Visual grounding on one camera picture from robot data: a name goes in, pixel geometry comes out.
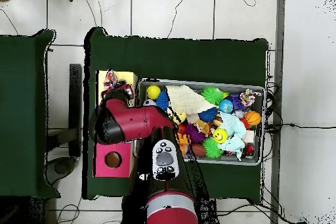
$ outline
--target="yellow ball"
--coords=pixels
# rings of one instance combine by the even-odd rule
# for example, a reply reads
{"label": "yellow ball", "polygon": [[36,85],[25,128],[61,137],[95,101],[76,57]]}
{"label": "yellow ball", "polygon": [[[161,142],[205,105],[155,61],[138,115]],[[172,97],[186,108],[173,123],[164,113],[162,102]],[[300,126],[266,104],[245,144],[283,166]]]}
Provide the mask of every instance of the yellow ball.
{"label": "yellow ball", "polygon": [[225,129],[216,129],[213,132],[213,140],[215,140],[217,143],[222,144],[227,140],[228,134]]}
{"label": "yellow ball", "polygon": [[157,85],[151,85],[147,88],[147,97],[153,101],[158,98],[160,93],[161,90]]}

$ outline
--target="orange ball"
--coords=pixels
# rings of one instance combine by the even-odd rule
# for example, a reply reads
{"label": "orange ball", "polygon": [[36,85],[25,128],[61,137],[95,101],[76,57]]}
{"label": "orange ball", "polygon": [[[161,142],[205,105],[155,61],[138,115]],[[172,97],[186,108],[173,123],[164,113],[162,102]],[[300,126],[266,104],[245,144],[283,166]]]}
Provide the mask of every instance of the orange ball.
{"label": "orange ball", "polygon": [[256,111],[250,111],[244,117],[249,125],[258,125],[261,122],[261,116]]}

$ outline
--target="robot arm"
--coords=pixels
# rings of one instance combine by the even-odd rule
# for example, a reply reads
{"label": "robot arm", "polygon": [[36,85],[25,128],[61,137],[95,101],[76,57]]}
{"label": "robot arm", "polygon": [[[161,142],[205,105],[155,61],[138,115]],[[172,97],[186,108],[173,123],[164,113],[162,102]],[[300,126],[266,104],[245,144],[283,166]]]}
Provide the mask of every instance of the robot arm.
{"label": "robot arm", "polygon": [[[198,224],[174,123],[156,106],[129,108],[129,99],[130,93],[125,89],[106,93],[91,117],[91,138],[104,145],[145,138],[137,160],[133,192],[137,184],[142,188],[146,184],[141,192],[146,224]],[[147,173],[143,181],[138,178],[141,170]],[[132,195],[127,197],[131,202],[135,200]]]}

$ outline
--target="dark green table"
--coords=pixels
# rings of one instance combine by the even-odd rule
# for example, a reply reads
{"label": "dark green table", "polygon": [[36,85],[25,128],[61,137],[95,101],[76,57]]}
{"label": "dark green table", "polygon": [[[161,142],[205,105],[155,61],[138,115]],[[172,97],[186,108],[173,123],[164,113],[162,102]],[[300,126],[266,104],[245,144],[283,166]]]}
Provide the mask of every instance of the dark green table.
{"label": "dark green table", "polygon": [[[265,39],[185,40],[109,37],[93,28],[85,38],[83,196],[123,196],[130,179],[93,177],[93,141],[88,136],[89,114],[95,108],[97,70],[134,72],[138,78],[161,78],[265,86]],[[211,198],[250,198],[259,203],[261,165],[200,164]]]}
{"label": "dark green table", "polygon": [[0,36],[0,195],[59,197],[44,180],[45,51],[54,32]]}

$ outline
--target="green spiky ball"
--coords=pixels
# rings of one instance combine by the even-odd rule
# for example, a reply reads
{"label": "green spiky ball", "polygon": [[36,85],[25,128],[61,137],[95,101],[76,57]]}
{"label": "green spiky ball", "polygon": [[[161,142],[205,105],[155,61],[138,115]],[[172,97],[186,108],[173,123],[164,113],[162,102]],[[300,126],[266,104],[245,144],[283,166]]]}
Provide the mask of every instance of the green spiky ball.
{"label": "green spiky ball", "polygon": [[223,150],[220,150],[217,146],[217,142],[212,137],[207,138],[202,143],[206,151],[208,158],[219,158],[223,154]]}
{"label": "green spiky ball", "polygon": [[211,104],[219,105],[224,99],[224,94],[218,88],[209,86],[202,91],[202,96]]}

